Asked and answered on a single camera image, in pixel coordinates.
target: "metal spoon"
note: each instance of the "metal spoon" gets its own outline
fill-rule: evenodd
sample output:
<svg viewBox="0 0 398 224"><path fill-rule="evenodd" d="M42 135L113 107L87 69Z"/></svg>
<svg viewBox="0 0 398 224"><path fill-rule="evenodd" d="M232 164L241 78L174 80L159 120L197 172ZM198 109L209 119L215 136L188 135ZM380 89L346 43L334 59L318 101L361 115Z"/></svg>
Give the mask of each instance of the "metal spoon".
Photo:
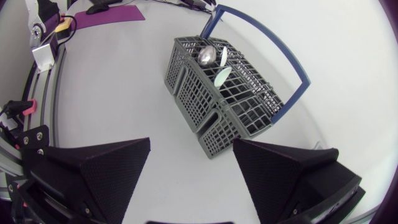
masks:
<svg viewBox="0 0 398 224"><path fill-rule="evenodd" d="M209 45L201 49L198 55L199 65L207 66L216 61L216 49Z"/></svg>

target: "cable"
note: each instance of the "cable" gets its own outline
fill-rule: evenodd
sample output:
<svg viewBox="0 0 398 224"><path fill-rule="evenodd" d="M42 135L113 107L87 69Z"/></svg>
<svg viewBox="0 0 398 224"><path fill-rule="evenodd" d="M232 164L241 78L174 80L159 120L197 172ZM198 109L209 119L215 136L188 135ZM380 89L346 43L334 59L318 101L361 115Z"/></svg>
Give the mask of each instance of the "cable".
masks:
<svg viewBox="0 0 398 224"><path fill-rule="evenodd" d="M58 48L62 45L62 44L64 44L64 43L66 43L66 42L68 42L70 39L72 39L72 37L75 35L75 32L76 32L76 30L77 30L77 20L76 20L76 18L74 18L73 16L61 16L61 17L68 17L68 18L72 18L73 19L73 21L75 22L75 28L74 28L74 30L73 30L73 34L66 40L66 41L63 41L62 43L59 43L58 45L57 45L57 50L58 50Z"/></svg>
<svg viewBox="0 0 398 224"><path fill-rule="evenodd" d="M175 3L172 3L172 2L168 2L168 1L166 1L166 0L153 0L153 1L155 1L155 2L160 2L160 3L166 3L166 4L173 5L173 6L178 6L178 7L184 7L184 8L186 8L186 9L194 10L194 11L197 11L197 12L204 12L204 13L207 13L207 14L211 14L211 11L208 10L208 9L206 9L206 8L204 8L204 7L202 7L202 8L199 8L199 7L196 8L196 7L188 6L188 5L183 4L183 3L175 4Z"/></svg>
<svg viewBox="0 0 398 224"><path fill-rule="evenodd" d="M112 6L110 6L110 7L119 7L119 6L125 6L125 5L127 5L127 4L130 4L130 3L132 3L133 1L135 1L135 0L131 0L131 1L129 1L129 2L127 2L127 3L125 3L125 2L121 2L120 4L112 4Z"/></svg>

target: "cutlery basket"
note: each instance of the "cutlery basket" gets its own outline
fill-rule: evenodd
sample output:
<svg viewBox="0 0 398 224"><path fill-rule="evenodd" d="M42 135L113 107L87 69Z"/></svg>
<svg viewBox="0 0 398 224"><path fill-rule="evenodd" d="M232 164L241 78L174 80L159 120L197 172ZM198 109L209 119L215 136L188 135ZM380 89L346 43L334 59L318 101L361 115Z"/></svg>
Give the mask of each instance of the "cutlery basket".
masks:
<svg viewBox="0 0 398 224"><path fill-rule="evenodd" d="M302 84L293 96L283 104L272 86L257 72L244 55L228 41L209 38L222 13L228 11L253 24L253 18L235 9L219 5L215 19L210 20L201 36L175 39L165 85L175 95L175 101L183 117L194 133L199 135L199 143L209 158L224 151L236 138L252 138L270 128L300 98L309 86L309 79L288 48L260 23L259 28L285 54L302 79ZM211 67L201 67L197 63L198 54L207 45L217 51L216 62ZM223 48L228 49L225 67L232 67L227 80L217 90L213 84L220 67Z"/></svg>

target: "red clip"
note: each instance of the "red clip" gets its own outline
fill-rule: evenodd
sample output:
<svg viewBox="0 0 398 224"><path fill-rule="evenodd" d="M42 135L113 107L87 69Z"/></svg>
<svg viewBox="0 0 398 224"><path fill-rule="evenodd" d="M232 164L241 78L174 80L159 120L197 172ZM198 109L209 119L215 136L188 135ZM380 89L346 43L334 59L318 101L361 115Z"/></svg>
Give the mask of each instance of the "red clip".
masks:
<svg viewBox="0 0 398 224"><path fill-rule="evenodd" d="M31 113L33 113L33 112L36 111L36 106L37 106L36 100L35 100L35 99L31 99L31 100L28 100L28 101L32 101L32 102L33 102L33 106L32 106L31 108L26 109L26 110L24 110L24 111L22 112L22 114L23 114L24 116L30 115Z"/></svg>

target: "metal bracket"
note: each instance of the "metal bracket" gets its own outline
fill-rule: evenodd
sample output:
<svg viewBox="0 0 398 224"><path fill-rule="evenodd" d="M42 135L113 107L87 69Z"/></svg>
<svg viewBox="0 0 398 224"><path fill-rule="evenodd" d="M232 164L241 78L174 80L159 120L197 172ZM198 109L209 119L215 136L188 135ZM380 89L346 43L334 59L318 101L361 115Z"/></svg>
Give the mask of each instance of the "metal bracket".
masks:
<svg viewBox="0 0 398 224"><path fill-rule="evenodd" d="M32 49L39 72L45 72L54 66L56 46L57 38L55 38L55 34L51 34L46 44Z"/></svg>

